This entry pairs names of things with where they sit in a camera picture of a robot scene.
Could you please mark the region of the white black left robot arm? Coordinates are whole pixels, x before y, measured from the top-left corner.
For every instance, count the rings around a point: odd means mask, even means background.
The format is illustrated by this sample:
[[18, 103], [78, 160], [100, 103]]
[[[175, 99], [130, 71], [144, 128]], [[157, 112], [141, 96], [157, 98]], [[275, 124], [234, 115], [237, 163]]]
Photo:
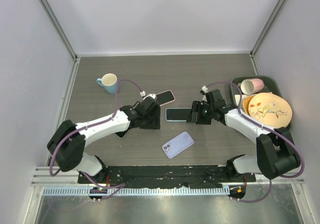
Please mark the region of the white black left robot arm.
[[139, 129], [160, 129], [160, 105], [155, 94], [147, 95], [136, 106], [126, 105], [115, 113], [84, 123], [64, 121], [47, 144], [51, 154], [49, 172], [52, 176], [53, 165], [58, 171], [76, 170], [87, 175], [95, 183], [102, 183], [107, 176], [107, 167], [96, 155], [85, 153], [85, 148], [106, 136]]

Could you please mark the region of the silver edged black smartphone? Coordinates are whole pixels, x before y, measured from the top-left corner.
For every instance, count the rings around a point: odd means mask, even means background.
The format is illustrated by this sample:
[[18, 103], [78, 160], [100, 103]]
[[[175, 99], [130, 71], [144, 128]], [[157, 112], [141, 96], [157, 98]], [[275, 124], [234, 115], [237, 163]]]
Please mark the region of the silver edged black smartphone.
[[118, 138], [124, 138], [124, 137], [128, 134], [128, 132], [129, 132], [129, 130], [121, 131], [121, 132], [115, 133], [115, 135], [116, 135]]

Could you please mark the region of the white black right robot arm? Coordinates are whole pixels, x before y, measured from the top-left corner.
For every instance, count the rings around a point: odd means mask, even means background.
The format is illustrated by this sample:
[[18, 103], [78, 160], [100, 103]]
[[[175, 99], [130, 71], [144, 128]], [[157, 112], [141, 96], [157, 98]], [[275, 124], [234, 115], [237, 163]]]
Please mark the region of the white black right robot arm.
[[288, 129], [259, 124], [238, 106], [227, 104], [218, 89], [204, 93], [201, 101], [193, 101], [187, 116], [187, 121], [195, 124], [210, 125], [212, 120], [237, 130], [256, 146], [256, 156], [243, 154], [227, 161], [229, 180], [238, 181], [244, 173], [261, 173], [268, 179], [289, 178], [287, 173], [296, 168], [299, 172], [293, 177], [303, 173], [304, 159]]

